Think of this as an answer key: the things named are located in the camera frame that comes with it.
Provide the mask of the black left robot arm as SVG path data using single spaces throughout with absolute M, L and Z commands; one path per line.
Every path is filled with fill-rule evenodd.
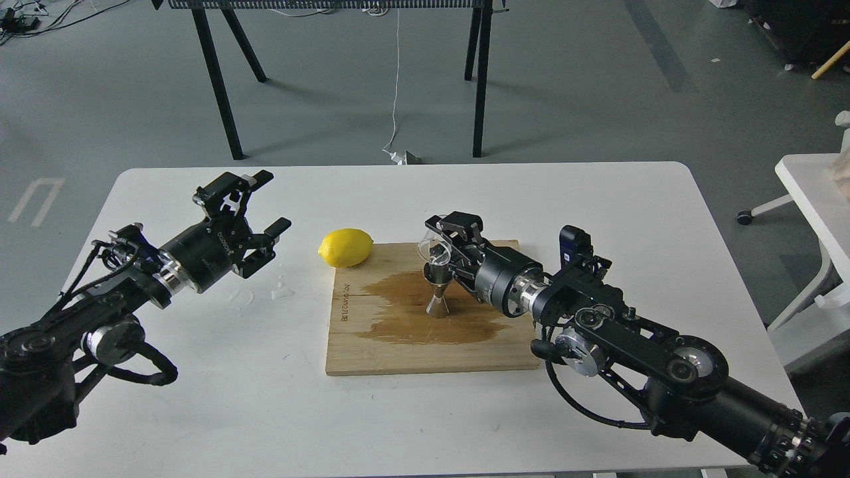
M 109 273 L 86 285 L 74 279 L 40 320 L 2 336 L 2 438 L 36 444 L 75 427 L 81 401 L 106 376 L 176 381 L 178 369 L 146 342 L 135 312 L 146 303 L 166 308 L 185 288 L 203 293 L 228 272 L 249 278 L 273 260 L 291 221 L 279 218 L 256 234 L 245 217 L 252 193 L 272 178 L 265 170 L 225 172 L 198 188 L 193 202 L 204 220 L 162 247 L 139 223 L 93 241 L 82 272 L 100 258 Z

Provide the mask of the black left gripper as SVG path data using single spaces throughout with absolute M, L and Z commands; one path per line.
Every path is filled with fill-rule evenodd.
M 276 257 L 274 245 L 292 225 L 288 218 L 279 218 L 261 234 L 253 234 L 246 220 L 214 221 L 244 218 L 252 193 L 273 178 L 267 170 L 252 176 L 224 172 L 195 191 L 192 200 L 204 210 L 208 221 L 170 239 L 161 253 L 179 264 L 185 281 L 197 293 L 204 293 L 231 270 L 247 279 Z

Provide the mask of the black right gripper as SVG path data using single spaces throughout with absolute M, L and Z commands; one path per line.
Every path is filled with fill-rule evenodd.
M 448 264 L 457 282 L 479 303 L 488 303 L 505 317 L 528 311 L 522 293 L 531 283 L 543 282 L 543 266 L 510 247 L 497 247 L 481 235 L 483 220 L 476 214 L 452 212 L 434 215 L 425 227 L 452 245 L 459 255 Z

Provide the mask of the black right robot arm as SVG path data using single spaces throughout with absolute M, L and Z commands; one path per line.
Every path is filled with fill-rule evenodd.
M 725 357 L 707 340 L 637 315 L 622 290 L 604 283 L 611 263 L 593 253 L 585 231 L 562 227 L 560 270 L 547 274 L 516 249 L 485 239 L 477 215 L 434 215 L 425 226 L 432 242 L 426 258 L 447 267 L 442 279 L 454 279 L 505 317 L 529 313 L 541 325 L 531 352 L 562 398 L 586 417 L 686 441 L 704 433 L 774 477 L 848 476 L 848 414 L 825 423 L 806 418 L 731 378 Z M 562 386 L 555 365 L 602 377 L 643 420 L 588 410 Z

